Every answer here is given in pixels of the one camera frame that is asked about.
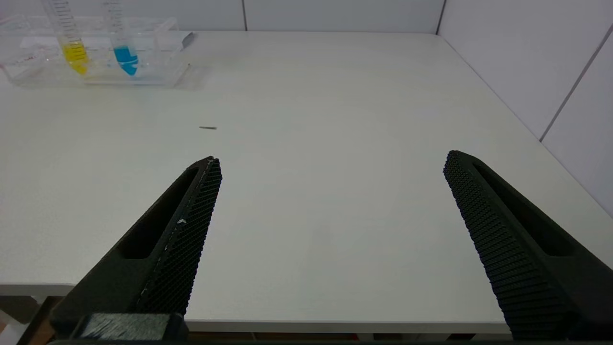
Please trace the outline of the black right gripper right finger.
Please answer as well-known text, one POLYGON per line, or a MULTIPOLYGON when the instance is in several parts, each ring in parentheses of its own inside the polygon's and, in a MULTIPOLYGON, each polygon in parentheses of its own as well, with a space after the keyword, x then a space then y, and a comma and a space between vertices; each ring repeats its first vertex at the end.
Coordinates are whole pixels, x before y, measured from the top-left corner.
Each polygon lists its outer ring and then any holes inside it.
POLYGON ((477 157, 443 174, 515 340, 612 340, 609 266, 477 157))

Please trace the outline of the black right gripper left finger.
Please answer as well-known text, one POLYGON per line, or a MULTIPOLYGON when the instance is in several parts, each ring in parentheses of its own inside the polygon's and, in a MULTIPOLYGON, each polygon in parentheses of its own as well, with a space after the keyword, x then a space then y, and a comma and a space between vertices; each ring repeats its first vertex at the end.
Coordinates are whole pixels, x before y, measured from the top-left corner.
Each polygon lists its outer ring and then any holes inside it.
POLYGON ((219 159, 189 166, 56 305, 57 336, 94 313, 184 316, 222 181, 219 159))

